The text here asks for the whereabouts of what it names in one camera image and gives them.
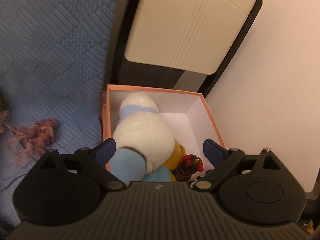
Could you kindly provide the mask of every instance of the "white plush toy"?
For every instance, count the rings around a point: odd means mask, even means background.
[[[109,169],[129,184],[158,169],[172,154],[175,138],[154,101],[143,92],[122,102],[119,117],[113,133],[117,150]]]

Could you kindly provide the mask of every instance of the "pink tassel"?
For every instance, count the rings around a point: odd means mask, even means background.
[[[18,169],[23,168],[30,159],[38,160],[45,153],[45,147],[54,141],[53,129],[58,126],[56,120],[49,118],[40,122],[32,122],[27,130],[22,126],[12,126],[7,121],[4,123],[15,134],[11,136],[9,145],[16,151],[19,143],[24,150],[15,153],[14,162]]]

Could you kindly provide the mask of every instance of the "yellow plush toy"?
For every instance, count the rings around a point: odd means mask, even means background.
[[[186,154],[184,147],[176,140],[173,152],[169,159],[165,161],[163,166],[167,167],[169,171],[173,171],[179,165],[180,159]]]

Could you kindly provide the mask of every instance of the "black figurine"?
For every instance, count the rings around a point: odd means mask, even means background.
[[[202,160],[196,155],[188,154],[180,159],[178,167],[171,172],[177,181],[189,181],[197,171],[204,171]]]

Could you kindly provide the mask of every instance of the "metal screw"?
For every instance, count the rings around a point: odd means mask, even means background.
[[[111,189],[120,189],[120,188],[122,188],[122,186],[123,186],[123,183],[121,181],[117,181],[117,180],[110,181],[108,183],[108,187]]]
[[[212,187],[212,184],[206,180],[201,180],[196,183],[196,186],[199,189],[209,189]]]

